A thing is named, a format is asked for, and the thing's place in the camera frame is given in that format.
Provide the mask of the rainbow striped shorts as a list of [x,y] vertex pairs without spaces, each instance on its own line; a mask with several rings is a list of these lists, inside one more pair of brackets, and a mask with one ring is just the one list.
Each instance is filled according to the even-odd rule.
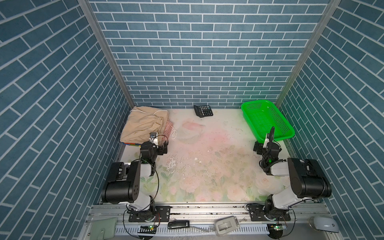
[[141,146],[141,144],[136,144],[136,143],[123,143],[122,142],[122,144],[127,145],[127,146],[138,146],[138,147]]

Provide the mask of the white computer mouse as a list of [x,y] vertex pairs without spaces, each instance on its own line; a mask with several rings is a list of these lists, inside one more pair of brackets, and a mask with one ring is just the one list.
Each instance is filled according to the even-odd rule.
[[309,225],[316,231],[329,233],[339,233],[338,223],[333,218],[328,217],[310,217]]

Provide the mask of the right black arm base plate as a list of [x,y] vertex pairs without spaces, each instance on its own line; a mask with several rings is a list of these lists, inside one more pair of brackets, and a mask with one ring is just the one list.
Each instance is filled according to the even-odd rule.
[[245,208],[249,212],[252,222],[277,222],[280,220],[288,222],[291,220],[288,210],[272,208],[267,211],[266,207],[261,204],[248,204]]

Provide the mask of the right green circuit board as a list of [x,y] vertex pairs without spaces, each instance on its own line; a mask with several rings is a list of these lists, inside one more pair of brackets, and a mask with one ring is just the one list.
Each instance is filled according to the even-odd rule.
[[282,224],[267,224],[269,232],[283,231],[286,227]]

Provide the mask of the grey plastic clip device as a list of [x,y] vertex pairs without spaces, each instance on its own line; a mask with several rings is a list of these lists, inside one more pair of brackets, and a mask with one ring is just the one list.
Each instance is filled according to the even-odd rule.
[[230,216],[217,220],[214,223],[214,230],[217,236],[224,236],[236,231],[240,227],[237,217]]

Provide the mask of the green circuit board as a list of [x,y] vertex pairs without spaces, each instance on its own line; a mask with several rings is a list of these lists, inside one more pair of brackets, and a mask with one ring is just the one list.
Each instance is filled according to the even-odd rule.
[[283,231],[286,227],[282,224],[267,224],[269,232]]
[[138,230],[139,235],[144,235],[144,234],[152,234],[155,235],[157,233],[157,228],[156,226],[140,226]]

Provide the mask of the pale green plastic plate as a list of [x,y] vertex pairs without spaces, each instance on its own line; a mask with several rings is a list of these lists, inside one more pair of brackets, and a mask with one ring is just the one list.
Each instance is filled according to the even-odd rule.
[[88,237],[90,240],[108,240],[115,236],[117,218],[99,220],[92,223]]

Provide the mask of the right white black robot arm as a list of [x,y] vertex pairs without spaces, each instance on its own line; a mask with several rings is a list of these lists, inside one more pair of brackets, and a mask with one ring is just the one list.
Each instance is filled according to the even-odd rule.
[[279,159],[281,147],[274,142],[255,142],[254,152],[262,156],[259,165],[268,176],[288,177],[290,186],[268,196],[264,213],[287,212],[289,208],[307,200],[328,198],[332,187],[316,160],[298,158]]

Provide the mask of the left green circuit board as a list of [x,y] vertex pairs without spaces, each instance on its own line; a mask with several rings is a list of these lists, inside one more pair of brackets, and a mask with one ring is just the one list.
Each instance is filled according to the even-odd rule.
[[144,235],[144,234],[152,234],[155,235],[157,233],[157,228],[156,226],[140,226],[138,230],[139,235]]

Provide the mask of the black calculator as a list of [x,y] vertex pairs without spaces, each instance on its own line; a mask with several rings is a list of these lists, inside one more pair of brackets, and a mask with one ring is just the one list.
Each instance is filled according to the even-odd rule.
[[213,111],[210,106],[196,106],[194,105],[195,114],[199,118],[212,117]]

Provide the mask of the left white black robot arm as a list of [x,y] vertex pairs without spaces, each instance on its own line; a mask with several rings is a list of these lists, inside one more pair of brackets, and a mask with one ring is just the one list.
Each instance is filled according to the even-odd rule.
[[159,175],[156,170],[157,156],[168,153],[169,141],[162,146],[150,141],[141,145],[139,158],[130,163],[112,163],[102,189],[104,203],[124,204],[137,214],[154,214],[155,198],[140,191],[141,178]]

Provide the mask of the pink shorts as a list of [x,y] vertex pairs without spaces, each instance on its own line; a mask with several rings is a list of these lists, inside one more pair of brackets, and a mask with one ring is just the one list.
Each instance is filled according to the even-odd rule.
[[169,139],[175,139],[177,134],[178,131],[174,128],[174,124],[170,120],[167,120],[163,135]]

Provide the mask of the green plastic basket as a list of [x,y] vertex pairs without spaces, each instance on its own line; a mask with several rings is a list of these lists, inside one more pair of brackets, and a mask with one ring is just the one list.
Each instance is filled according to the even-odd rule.
[[243,116],[259,143],[275,128],[274,140],[282,141],[295,136],[295,130],[274,103],[268,100],[245,102],[241,105]]

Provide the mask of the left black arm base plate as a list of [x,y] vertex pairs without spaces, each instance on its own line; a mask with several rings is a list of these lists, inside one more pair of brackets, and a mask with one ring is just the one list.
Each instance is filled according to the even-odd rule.
[[130,223],[144,222],[169,222],[171,207],[170,206],[152,206],[148,210],[134,211],[129,214]]

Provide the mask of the beige shorts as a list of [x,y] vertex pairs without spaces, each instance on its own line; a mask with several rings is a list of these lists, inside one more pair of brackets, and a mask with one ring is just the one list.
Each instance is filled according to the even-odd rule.
[[164,135],[169,111],[152,107],[134,107],[122,130],[120,141],[124,144],[142,144],[150,133]]

